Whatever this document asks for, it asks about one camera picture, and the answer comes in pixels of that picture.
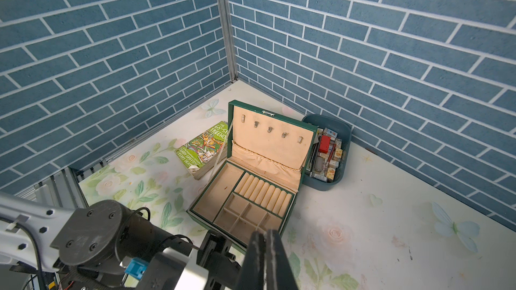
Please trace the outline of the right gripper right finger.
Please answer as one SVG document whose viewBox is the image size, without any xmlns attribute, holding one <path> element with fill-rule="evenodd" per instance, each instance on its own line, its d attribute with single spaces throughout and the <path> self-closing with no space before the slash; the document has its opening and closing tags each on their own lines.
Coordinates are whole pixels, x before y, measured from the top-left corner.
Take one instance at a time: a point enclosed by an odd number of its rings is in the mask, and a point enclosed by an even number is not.
<svg viewBox="0 0 516 290">
<path fill-rule="evenodd" d="M 266 234 L 266 289 L 298 289 L 277 230 L 268 230 Z"/>
</svg>

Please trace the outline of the green jewelry box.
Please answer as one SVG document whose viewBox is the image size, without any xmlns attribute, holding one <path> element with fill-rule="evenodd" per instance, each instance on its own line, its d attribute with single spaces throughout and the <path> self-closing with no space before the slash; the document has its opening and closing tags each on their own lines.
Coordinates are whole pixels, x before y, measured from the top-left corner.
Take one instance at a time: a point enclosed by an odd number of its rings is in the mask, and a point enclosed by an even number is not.
<svg viewBox="0 0 516 290">
<path fill-rule="evenodd" d="M 317 127 L 237 100 L 228 120 L 227 157 L 187 212 L 245 252 L 252 233 L 283 232 Z"/>
</svg>

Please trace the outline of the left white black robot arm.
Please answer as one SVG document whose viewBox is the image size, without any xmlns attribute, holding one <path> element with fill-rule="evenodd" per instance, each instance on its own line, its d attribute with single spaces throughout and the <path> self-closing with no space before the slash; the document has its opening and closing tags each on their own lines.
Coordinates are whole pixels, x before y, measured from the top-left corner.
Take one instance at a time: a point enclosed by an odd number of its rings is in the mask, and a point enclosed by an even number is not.
<svg viewBox="0 0 516 290">
<path fill-rule="evenodd" d="M 1 194 L 1 263 L 28 266 L 40 287 L 64 273 L 79 289 L 233 289 L 240 264 L 231 241 L 210 230 L 196 246 L 151 222 L 151 211 L 104 200 L 88 208 L 55 208 Z"/>
</svg>

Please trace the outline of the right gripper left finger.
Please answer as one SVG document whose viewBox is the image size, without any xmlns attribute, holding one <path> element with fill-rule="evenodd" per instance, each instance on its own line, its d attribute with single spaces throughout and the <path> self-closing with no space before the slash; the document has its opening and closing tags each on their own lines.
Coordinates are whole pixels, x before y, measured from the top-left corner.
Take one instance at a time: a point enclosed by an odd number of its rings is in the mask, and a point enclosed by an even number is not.
<svg viewBox="0 0 516 290">
<path fill-rule="evenodd" d="M 237 279 L 236 290 L 263 290 L 265 275 L 266 240 L 261 232 L 254 232 Z"/>
</svg>

